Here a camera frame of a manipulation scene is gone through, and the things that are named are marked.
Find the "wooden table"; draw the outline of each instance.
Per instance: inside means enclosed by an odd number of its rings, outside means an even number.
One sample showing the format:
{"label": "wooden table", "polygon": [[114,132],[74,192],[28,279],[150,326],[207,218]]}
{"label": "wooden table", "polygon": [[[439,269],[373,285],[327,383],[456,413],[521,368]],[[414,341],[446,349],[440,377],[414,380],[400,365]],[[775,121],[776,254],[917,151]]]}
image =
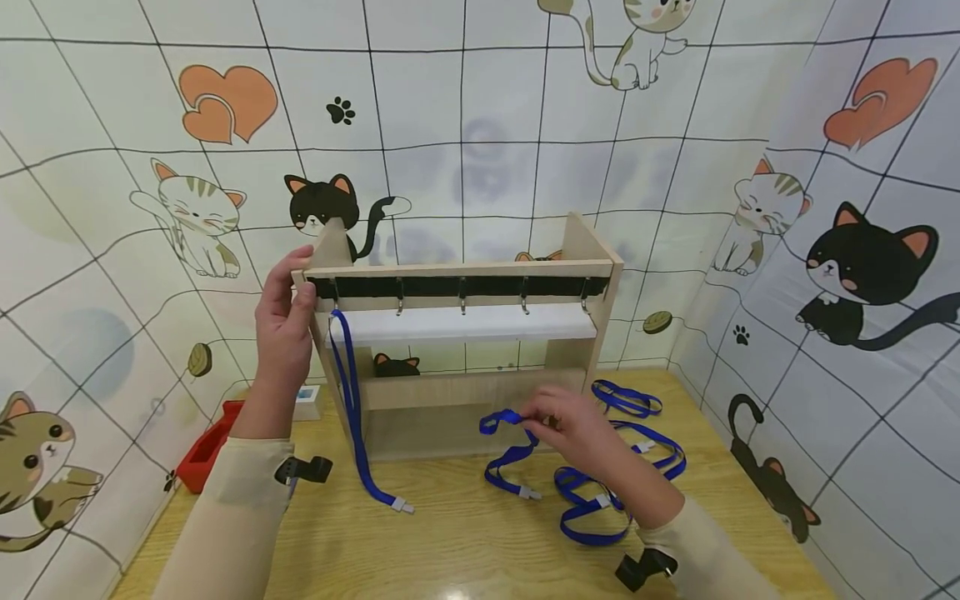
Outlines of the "wooden table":
{"label": "wooden table", "polygon": [[[785,598],[833,597],[672,374],[602,376],[663,400],[663,414],[646,424],[683,446],[688,467],[676,484],[716,518]],[[538,453],[510,467],[512,480],[543,493],[540,502],[487,483],[482,473],[489,458],[375,464],[377,485],[417,509],[413,516],[399,514],[367,496],[332,405],[325,404],[322,420],[294,424],[297,454],[323,454],[334,469],[325,485],[298,486],[276,542],[268,598],[677,597],[662,577],[634,595],[613,576],[624,552],[639,557],[642,544],[633,533],[614,546],[593,548],[560,532],[560,514],[569,505],[553,487],[553,471],[564,463],[559,454]],[[180,488],[113,598],[151,594],[195,499]],[[581,528],[598,532],[624,523],[610,509],[580,520]]]}

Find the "hand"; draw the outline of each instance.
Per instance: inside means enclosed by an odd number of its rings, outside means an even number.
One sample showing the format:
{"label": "hand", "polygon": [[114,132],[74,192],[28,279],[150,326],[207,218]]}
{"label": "hand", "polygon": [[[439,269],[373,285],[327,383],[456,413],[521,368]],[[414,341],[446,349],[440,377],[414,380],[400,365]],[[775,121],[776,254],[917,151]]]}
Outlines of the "hand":
{"label": "hand", "polygon": [[317,290],[313,283],[302,283],[291,301],[293,279],[290,272],[305,269],[313,255],[312,246],[290,252],[267,275],[256,317],[257,367],[254,386],[267,387],[275,394],[296,395],[310,373],[310,318]]}
{"label": "hand", "polygon": [[[558,450],[576,469],[608,487],[636,462],[634,452],[589,398],[541,386],[517,412],[524,418],[524,429]],[[543,424],[548,419],[551,423],[556,420],[556,425]]]}

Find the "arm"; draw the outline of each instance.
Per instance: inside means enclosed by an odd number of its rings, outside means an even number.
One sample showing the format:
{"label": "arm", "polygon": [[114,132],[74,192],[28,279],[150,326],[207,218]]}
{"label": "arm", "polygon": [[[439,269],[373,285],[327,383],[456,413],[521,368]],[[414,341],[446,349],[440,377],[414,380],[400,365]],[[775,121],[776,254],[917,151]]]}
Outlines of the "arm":
{"label": "arm", "polygon": [[[545,387],[519,413],[525,419],[524,428],[623,501],[645,545],[677,561],[671,581],[684,598],[779,598],[713,519],[627,446],[595,402]],[[551,417],[555,427],[543,424]]]}
{"label": "arm", "polygon": [[156,599],[263,598],[288,496],[274,473],[293,455],[294,405],[312,351],[316,290],[303,284],[291,302],[290,272],[304,268],[312,252],[291,252],[264,283],[255,312],[256,378],[160,575]]}

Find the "white shelf board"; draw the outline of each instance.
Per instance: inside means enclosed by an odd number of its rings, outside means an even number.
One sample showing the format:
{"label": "white shelf board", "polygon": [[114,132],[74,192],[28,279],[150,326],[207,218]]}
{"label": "white shelf board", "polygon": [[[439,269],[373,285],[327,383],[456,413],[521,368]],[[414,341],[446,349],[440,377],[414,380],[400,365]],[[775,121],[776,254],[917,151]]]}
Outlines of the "white shelf board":
{"label": "white shelf board", "polygon": [[[530,304],[529,315],[517,304],[345,311],[355,346],[372,344],[504,342],[513,340],[580,340],[597,335],[593,320],[579,302]],[[330,322],[338,344],[344,334],[340,321]]]}

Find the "wooden shelf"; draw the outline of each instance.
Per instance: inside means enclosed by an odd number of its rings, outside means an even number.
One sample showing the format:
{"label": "wooden shelf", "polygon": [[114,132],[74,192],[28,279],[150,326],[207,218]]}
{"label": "wooden shelf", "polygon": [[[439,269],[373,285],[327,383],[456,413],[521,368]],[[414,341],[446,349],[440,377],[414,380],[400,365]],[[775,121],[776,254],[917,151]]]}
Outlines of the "wooden shelf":
{"label": "wooden shelf", "polygon": [[[513,340],[583,340],[596,337],[590,315],[578,302],[531,304],[524,314],[519,303],[488,306],[409,308],[346,311],[354,346],[374,344],[423,344],[504,342]],[[338,345],[344,334],[340,321],[330,323]]]}
{"label": "wooden shelf", "polygon": [[586,378],[584,369],[376,377],[360,380],[360,394],[363,408],[371,412],[468,404],[487,404],[498,407],[491,410],[499,410],[517,408],[542,384],[579,392]]}

